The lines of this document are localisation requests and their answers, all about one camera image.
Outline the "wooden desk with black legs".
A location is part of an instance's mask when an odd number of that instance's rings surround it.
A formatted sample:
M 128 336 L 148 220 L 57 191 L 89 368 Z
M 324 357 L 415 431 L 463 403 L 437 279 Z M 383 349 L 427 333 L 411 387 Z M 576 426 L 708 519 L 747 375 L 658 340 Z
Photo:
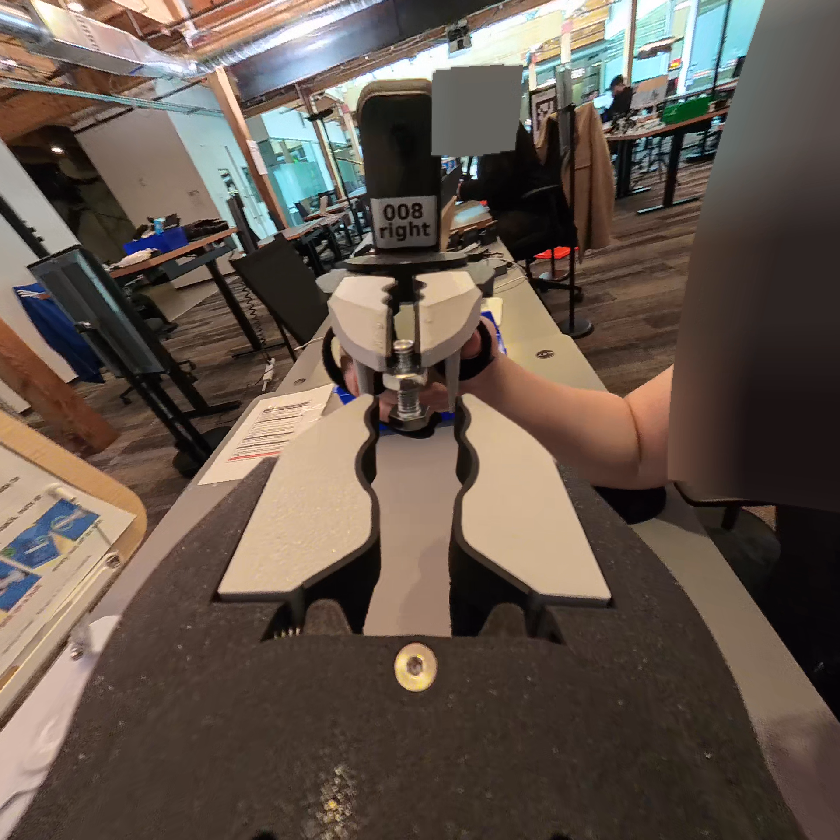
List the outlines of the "wooden desk with black legs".
M 212 282 L 222 296 L 227 308 L 233 314 L 249 345 L 246 350 L 234 352 L 233 358 L 238 359 L 261 354 L 267 359 L 268 349 L 255 330 L 254 324 L 242 309 L 235 293 L 223 277 L 217 264 L 219 259 L 234 253 L 236 250 L 235 237 L 239 233 L 238 227 L 227 227 L 225 230 L 195 239 L 181 248 L 135 261 L 130 265 L 108 269 L 108 273 L 115 280 L 131 280 L 140 276 L 153 275 L 155 272 L 162 274 L 168 280 L 175 280 L 199 268 L 206 267 Z

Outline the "beige coat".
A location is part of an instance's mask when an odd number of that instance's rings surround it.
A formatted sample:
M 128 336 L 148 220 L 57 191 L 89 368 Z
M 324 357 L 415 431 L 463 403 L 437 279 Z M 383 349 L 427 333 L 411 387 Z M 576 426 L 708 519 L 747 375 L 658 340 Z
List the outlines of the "beige coat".
M 563 185 L 565 198 L 574 211 L 582 259 L 589 251 L 604 249 L 612 242 L 615 183 L 601 114 L 588 101 L 576 108 L 574 117 L 574 175 L 569 152 L 561 150 L 564 114 L 553 112 L 543 121 L 535 148 L 549 179 Z

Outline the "green box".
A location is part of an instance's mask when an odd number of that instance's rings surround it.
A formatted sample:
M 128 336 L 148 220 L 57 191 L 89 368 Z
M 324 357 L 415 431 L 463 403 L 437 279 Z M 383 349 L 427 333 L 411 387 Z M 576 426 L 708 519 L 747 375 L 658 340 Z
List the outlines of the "green box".
M 712 96 L 708 95 L 685 101 L 671 101 L 661 113 L 661 122 L 673 125 L 705 117 L 709 113 L 711 102 Z

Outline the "black mesh office chair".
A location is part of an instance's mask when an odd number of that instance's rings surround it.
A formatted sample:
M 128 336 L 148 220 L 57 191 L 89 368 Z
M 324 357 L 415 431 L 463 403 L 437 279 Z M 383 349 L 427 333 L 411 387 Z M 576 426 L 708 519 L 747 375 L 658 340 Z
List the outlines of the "black mesh office chair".
M 300 348 L 313 340 L 328 317 L 327 298 L 312 270 L 282 234 L 230 264 L 245 286 L 274 319 L 293 362 Z

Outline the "silver ventilation duct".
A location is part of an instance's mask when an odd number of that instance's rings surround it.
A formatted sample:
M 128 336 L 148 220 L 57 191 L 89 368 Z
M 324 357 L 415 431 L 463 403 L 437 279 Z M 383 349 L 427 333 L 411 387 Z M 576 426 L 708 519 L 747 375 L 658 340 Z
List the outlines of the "silver ventilation duct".
M 56 63 L 138 78 L 196 80 L 217 68 L 153 49 L 121 29 L 46 2 L 1 2 L 1 32 Z

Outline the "white plastic bag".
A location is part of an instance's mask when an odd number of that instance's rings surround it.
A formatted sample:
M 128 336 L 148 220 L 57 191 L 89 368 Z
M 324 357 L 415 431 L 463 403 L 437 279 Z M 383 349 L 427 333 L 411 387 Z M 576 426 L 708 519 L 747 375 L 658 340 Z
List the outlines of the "white plastic bag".
M 93 622 L 81 654 L 66 646 L 2 729 L 2 839 L 10 837 L 45 781 L 68 734 L 81 694 L 118 623 L 117 615 Z

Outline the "blue cloth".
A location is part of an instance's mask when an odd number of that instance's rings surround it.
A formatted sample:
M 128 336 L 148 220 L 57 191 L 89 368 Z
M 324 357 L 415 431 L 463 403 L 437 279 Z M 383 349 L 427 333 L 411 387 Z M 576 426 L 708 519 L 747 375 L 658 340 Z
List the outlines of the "blue cloth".
M 35 282 L 13 287 L 13 291 L 42 339 L 68 363 L 77 378 L 104 384 L 102 362 L 47 289 Z

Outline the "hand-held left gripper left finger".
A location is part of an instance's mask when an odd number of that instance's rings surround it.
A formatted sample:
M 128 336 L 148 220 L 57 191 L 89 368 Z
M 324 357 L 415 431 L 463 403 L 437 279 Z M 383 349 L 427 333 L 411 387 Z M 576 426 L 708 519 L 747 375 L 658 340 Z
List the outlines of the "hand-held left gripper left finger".
M 368 607 L 382 568 L 379 402 L 362 395 L 278 458 L 217 588 L 223 602 Z

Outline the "tilted dark panel on stand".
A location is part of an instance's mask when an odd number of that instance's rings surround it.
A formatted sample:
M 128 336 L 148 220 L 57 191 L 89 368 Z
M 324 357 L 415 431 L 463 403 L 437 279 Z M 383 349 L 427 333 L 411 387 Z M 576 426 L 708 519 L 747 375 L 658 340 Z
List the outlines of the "tilted dark panel on stand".
M 213 405 L 141 318 L 102 263 L 75 245 L 28 265 L 112 373 L 125 379 L 173 438 L 172 464 L 185 478 L 204 467 L 229 432 L 199 431 L 193 419 L 236 411 L 241 401 Z

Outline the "wooden instruction board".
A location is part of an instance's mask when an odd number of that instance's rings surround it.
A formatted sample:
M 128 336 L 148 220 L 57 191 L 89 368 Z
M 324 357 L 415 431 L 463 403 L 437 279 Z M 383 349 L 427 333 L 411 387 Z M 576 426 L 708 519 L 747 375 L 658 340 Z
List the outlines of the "wooden instruction board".
M 1 721 L 6 725 L 141 546 L 139 497 L 1 418 Z

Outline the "silver hex bolt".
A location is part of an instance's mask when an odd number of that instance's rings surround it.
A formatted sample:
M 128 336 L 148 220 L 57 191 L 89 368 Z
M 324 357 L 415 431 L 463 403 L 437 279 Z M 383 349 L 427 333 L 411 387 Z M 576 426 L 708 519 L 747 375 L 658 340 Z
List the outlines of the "silver hex bolt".
M 397 339 L 392 346 L 392 363 L 388 372 L 409 372 L 426 370 L 417 360 L 414 342 L 411 339 Z M 429 409 L 421 402 L 419 393 L 394 393 L 395 404 L 389 414 L 389 424 L 394 429 L 411 433 L 423 429 L 429 423 Z

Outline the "long wooden desk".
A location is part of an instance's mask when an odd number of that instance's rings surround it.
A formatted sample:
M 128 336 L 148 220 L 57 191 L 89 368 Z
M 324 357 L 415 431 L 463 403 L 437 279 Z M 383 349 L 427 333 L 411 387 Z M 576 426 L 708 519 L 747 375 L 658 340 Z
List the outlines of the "long wooden desk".
M 636 144 L 642 140 L 670 140 L 663 198 L 660 204 L 637 210 L 637 215 L 652 214 L 682 207 L 701 200 L 699 195 L 676 199 L 679 165 L 683 152 L 685 138 L 691 133 L 704 133 L 711 128 L 720 127 L 725 121 L 730 108 L 726 106 L 720 110 L 709 112 L 682 122 L 665 123 L 653 129 L 631 133 L 612 133 L 607 136 L 609 143 L 617 147 L 616 153 L 616 200 L 622 200 L 645 192 L 646 188 L 634 189 L 631 185 L 634 150 Z

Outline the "person's right forearm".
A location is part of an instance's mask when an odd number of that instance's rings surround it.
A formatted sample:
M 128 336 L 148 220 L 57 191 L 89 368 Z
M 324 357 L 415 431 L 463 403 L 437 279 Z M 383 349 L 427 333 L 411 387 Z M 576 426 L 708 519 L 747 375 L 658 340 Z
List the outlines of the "person's right forearm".
M 552 383 L 509 360 L 504 365 L 511 418 L 563 466 L 599 487 L 667 483 L 673 366 L 620 397 Z

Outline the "white barcode label sheet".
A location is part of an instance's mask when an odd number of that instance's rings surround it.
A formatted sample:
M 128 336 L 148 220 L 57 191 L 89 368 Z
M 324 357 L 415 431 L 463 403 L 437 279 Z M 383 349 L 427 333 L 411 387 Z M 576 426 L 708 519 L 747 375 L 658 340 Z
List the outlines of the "white barcode label sheet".
M 279 457 L 321 417 L 333 385 L 256 400 L 226 436 L 198 478 L 201 486 L 240 481 L 262 461 Z

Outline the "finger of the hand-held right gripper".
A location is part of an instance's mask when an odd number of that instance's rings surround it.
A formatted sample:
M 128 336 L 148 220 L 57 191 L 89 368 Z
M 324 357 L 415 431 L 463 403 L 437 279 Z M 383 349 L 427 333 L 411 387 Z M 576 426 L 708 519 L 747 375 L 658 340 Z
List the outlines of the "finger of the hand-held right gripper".
M 419 281 L 419 358 L 427 369 L 444 363 L 447 397 L 456 398 L 461 350 L 477 329 L 481 292 L 467 270 L 430 272 Z
M 375 395 L 375 375 L 388 369 L 395 287 L 390 276 L 345 275 L 329 299 L 333 333 L 353 360 L 360 394 Z

